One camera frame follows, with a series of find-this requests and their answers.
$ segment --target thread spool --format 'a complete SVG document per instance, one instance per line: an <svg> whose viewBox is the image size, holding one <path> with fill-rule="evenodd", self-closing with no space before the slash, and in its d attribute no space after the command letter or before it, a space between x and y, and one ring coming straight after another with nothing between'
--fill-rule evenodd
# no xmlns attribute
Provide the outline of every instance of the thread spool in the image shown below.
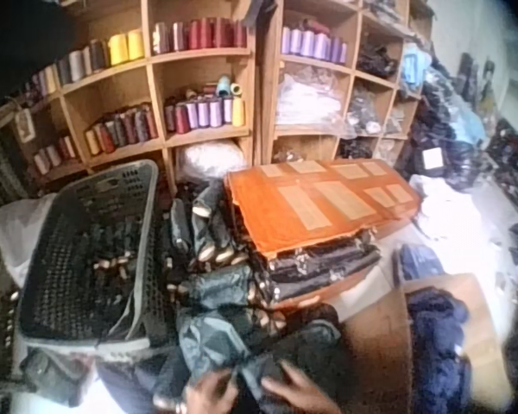
<svg viewBox="0 0 518 414"><path fill-rule="evenodd" d="M281 44L281 53L289 54L290 53L290 37L291 31L290 28L284 26L282 28L282 44Z"/></svg>
<svg viewBox="0 0 518 414"><path fill-rule="evenodd" d="M85 76L92 75L92 63L90 59L90 46L83 49L83 61L85 63Z"/></svg>
<svg viewBox="0 0 518 414"><path fill-rule="evenodd" d="M176 120L177 134L187 134L190 132L190 124L188 123L188 111L183 103L177 103L174 108Z"/></svg>
<svg viewBox="0 0 518 414"><path fill-rule="evenodd" d="M290 35L290 53L291 54L300 54L301 51L301 38L303 37L303 32L298 28L292 30Z"/></svg>
<svg viewBox="0 0 518 414"><path fill-rule="evenodd" d="M112 66L120 65L129 60L129 46L125 33L115 34L110 37L108 46L110 48L110 64Z"/></svg>
<svg viewBox="0 0 518 414"><path fill-rule="evenodd" d="M231 79L227 75L220 77L217 83L217 96L227 97L231 94Z"/></svg>
<svg viewBox="0 0 518 414"><path fill-rule="evenodd" d="M186 102L186 112L188 114L188 125L190 129L197 129L198 124L198 105L195 102Z"/></svg>
<svg viewBox="0 0 518 414"><path fill-rule="evenodd" d="M224 123L232 123L232 97L223 98L223 120Z"/></svg>
<svg viewBox="0 0 518 414"><path fill-rule="evenodd" d="M46 158L46 154L43 154L40 150L38 153L33 155L33 160L35 161L36 169L41 175L46 175L50 171L49 161Z"/></svg>
<svg viewBox="0 0 518 414"><path fill-rule="evenodd" d="M223 125L223 112L220 99L212 99L209 102L209 124L211 128L219 128Z"/></svg>
<svg viewBox="0 0 518 414"><path fill-rule="evenodd" d="M71 136L66 135L61 140L63 140L63 142L65 143L67 153L69 154L69 158L77 158L75 148L73 147L73 143L71 142Z"/></svg>
<svg viewBox="0 0 518 414"><path fill-rule="evenodd" d="M146 120L146 112L142 109L136 109L135 127L136 137L138 138L138 141L149 141L148 121Z"/></svg>
<svg viewBox="0 0 518 414"><path fill-rule="evenodd" d="M104 43L101 41L90 41L90 64L92 73L103 71L107 67Z"/></svg>
<svg viewBox="0 0 518 414"><path fill-rule="evenodd" d="M190 28L188 29L188 48L190 50L199 49L199 37L200 37L200 21L192 20L190 22Z"/></svg>
<svg viewBox="0 0 518 414"><path fill-rule="evenodd" d="M245 111L243 100L240 97L234 97L232 101L232 125L242 127L245 124Z"/></svg>
<svg viewBox="0 0 518 414"><path fill-rule="evenodd" d="M186 50L186 38L184 36L184 23L173 23L173 50L181 52Z"/></svg>
<svg viewBox="0 0 518 414"><path fill-rule="evenodd" d="M232 84L231 93L235 97L241 97L242 96L242 86L240 86L240 84Z"/></svg>
<svg viewBox="0 0 518 414"><path fill-rule="evenodd" d="M248 46L248 32L242 22L236 20L234 22L234 47Z"/></svg>
<svg viewBox="0 0 518 414"><path fill-rule="evenodd" d="M110 137L113 140L113 144L115 147L121 147L119 144L119 137L117 136L117 131L115 130L115 123L113 121L106 121L104 123L107 131L110 133Z"/></svg>
<svg viewBox="0 0 518 414"><path fill-rule="evenodd" d="M215 18L213 22L213 47L228 47L229 23L223 17Z"/></svg>
<svg viewBox="0 0 518 414"><path fill-rule="evenodd" d="M325 57L325 50L328 47L328 36L324 33L319 33L314 39L314 52L313 57L315 59L322 60Z"/></svg>
<svg viewBox="0 0 518 414"><path fill-rule="evenodd" d="M49 92L46 83L46 73L44 73L44 71L38 72L38 83L41 87L41 95L45 97Z"/></svg>
<svg viewBox="0 0 518 414"><path fill-rule="evenodd" d="M316 51L316 43L314 33L310 30L307 30L301 39L301 50L300 55L305 56L306 58L310 58L313 56L313 51Z"/></svg>
<svg viewBox="0 0 518 414"><path fill-rule="evenodd" d="M146 125L148 126L149 138L154 139L159 136L157 127L155 126L154 112L149 106L145 107Z"/></svg>
<svg viewBox="0 0 518 414"><path fill-rule="evenodd" d="M137 143L135 123L134 123L134 112L127 110L124 114L119 115L121 122L124 126L124 131L127 135L127 143L132 145Z"/></svg>
<svg viewBox="0 0 518 414"><path fill-rule="evenodd" d="M165 107L165 123L167 124L167 131L176 131L176 122L174 116L174 105L167 105Z"/></svg>
<svg viewBox="0 0 518 414"><path fill-rule="evenodd" d="M53 166L58 166L59 164L61 164L61 157L58 154L58 150L54 145L48 145L46 147L46 154L50 159L50 162L52 162Z"/></svg>
<svg viewBox="0 0 518 414"><path fill-rule="evenodd" d="M199 48L209 49L213 47L212 26L208 18L199 21Z"/></svg>
<svg viewBox="0 0 518 414"><path fill-rule="evenodd" d="M127 134L124 130L123 122L119 114L115 114L113 117L113 125L115 127L115 135L119 141L119 147L125 147L127 145Z"/></svg>
<svg viewBox="0 0 518 414"><path fill-rule="evenodd" d="M347 43L346 42L343 42L342 43L342 48L341 48L341 52L339 54L339 64L341 65L345 65L345 63L347 62Z"/></svg>
<svg viewBox="0 0 518 414"><path fill-rule="evenodd" d="M58 74L60 75L61 86L69 85L71 79L71 66L69 65L69 55L64 56L58 61Z"/></svg>
<svg viewBox="0 0 518 414"><path fill-rule="evenodd" d="M198 125L200 128L209 127L209 103L206 101L198 102Z"/></svg>
<svg viewBox="0 0 518 414"><path fill-rule="evenodd" d="M155 24L153 34L154 54L163 54L170 52L169 32L165 22Z"/></svg>
<svg viewBox="0 0 518 414"><path fill-rule="evenodd" d="M77 82L85 76L85 60L80 50L69 53L69 66L71 67L71 79L73 82Z"/></svg>
<svg viewBox="0 0 518 414"><path fill-rule="evenodd" d="M330 61L332 63L339 63L342 53L342 39L335 37L332 39L332 50L330 51Z"/></svg>
<svg viewBox="0 0 518 414"><path fill-rule="evenodd" d="M93 129L88 129L85 132L86 145L88 146L88 150L91 155L100 154L100 146L98 144L98 140L96 139L96 133Z"/></svg>

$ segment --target person's hand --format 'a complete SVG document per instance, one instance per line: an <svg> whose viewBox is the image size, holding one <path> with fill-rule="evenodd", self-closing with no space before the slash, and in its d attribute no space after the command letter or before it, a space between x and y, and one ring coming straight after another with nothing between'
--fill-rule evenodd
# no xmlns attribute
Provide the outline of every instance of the person's hand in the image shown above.
<svg viewBox="0 0 518 414"><path fill-rule="evenodd" d="M227 414L232 410L237 395L230 369L206 373L195 386L186 388L186 413Z"/></svg>
<svg viewBox="0 0 518 414"><path fill-rule="evenodd" d="M268 391L285 399L294 408L310 414L342 414L331 399L298 368L286 361L281 366L289 378L289 384L265 377L262 386Z"/></svg>

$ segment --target plastic laundry basket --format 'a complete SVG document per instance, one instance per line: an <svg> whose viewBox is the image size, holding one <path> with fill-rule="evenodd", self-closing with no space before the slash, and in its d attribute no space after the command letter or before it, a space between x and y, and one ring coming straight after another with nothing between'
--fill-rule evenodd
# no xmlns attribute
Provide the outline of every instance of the plastic laundry basket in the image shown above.
<svg viewBox="0 0 518 414"><path fill-rule="evenodd" d="M131 162L81 179L57 195L44 223L22 292L19 328L29 346L62 354L112 356L143 351L167 338L167 309L159 283L161 246L157 239L159 213L155 202L157 165ZM75 263L73 250L80 234L94 223L116 223L139 216L142 228L136 257L136 277L130 304L129 333L108 342L92 335L88 289L92 271Z"/></svg>

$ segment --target maroon thread spool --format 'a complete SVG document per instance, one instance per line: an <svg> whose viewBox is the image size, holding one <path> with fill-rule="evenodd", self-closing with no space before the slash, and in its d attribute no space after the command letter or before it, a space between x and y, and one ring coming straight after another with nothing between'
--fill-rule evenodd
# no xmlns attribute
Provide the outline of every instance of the maroon thread spool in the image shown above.
<svg viewBox="0 0 518 414"><path fill-rule="evenodd" d="M201 22L199 20L192 20L190 22L190 28L188 30L188 48L190 50L199 49L199 37L200 37L200 30Z"/></svg>
<svg viewBox="0 0 518 414"><path fill-rule="evenodd" d="M188 123L188 111L183 103L177 103L174 107L174 117L176 119L176 133L187 134L190 132L190 124Z"/></svg>
<svg viewBox="0 0 518 414"><path fill-rule="evenodd" d="M185 24L183 22L173 23L173 50L175 52L182 52L187 49L184 30Z"/></svg>
<svg viewBox="0 0 518 414"><path fill-rule="evenodd" d="M248 33L242 22L236 20L234 22L234 47L247 47Z"/></svg>
<svg viewBox="0 0 518 414"><path fill-rule="evenodd" d="M209 49L213 47L212 26L207 17L199 21L199 48Z"/></svg>
<svg viewBox="0 0 518 414"><path fill-rule="evenodd" d="M228 47L229 23L223 17L215 18L213 22L213 46Z"/></svg>

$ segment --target lavender thread spool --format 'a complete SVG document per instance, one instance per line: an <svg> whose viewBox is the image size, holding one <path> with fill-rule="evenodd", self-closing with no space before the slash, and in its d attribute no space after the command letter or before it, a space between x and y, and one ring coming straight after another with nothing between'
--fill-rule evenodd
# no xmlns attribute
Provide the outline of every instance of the lavender thread spool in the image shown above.
<svg viewBox="0 0 518 414"><path fill-rule="evenodd" d="M198 124L200 128L209 127L209 103L206 101L198 102Z"/></svg>
<svg viewBox="0 0 518 414"><path fill-rule="evenodd" d="M223 120L224 123L232 124L232 98L223 98Z"/></svg>
<svg viewBox="0 0 518 414"><path fill-rule="evenodd" d="M291 54L300 54L301 51L301 38L303 37L303 32L298 28L292 30L292 35L290 37L290 53Z"/></svg>
<svg viewBox="0 0 518 414"><path fill-rule="evenodd" d="M290 53L290 28L284 26L282 28L282 45L281 45L281 53L289 54Z"/></svg>
<svg viewBox="0 0 518 414"><path fill-rule="evenodd" d="M334 37L332 39L332 50L330 51L330 61L332 63L339 63L341 53L342 53L342 39L340 37Z"/></svg>
<svg viewBox="0 0 518 414"><path fill-rule="evenodd" d="M221 101L213 99L209 103L209 117L211 128L219 128L223 125L223 113L221 111Z"/></svg>
<svg viewBox="0 0 518 414"><path fill-rule="evenodd" d="M315 59L322 60L325 57L325 50L328 44L328 36L324 33L319 33L315 36L314 39L314 53L313 57Z"/></svg>
<svg viewBox="0 0 518 414"><path fill-rule="evenodd" d="M339 54L339 62L341 65L345 65L347 63L347 43L342 43L342 50Z"/></svg>
<svg viewBox="0 0 518 414"><path fill-rule="evenodd" d="M188 124L190 125L190 129L199 128L198 108L196 103L193 101L186 102L186 110L188 111Z"/></svg>

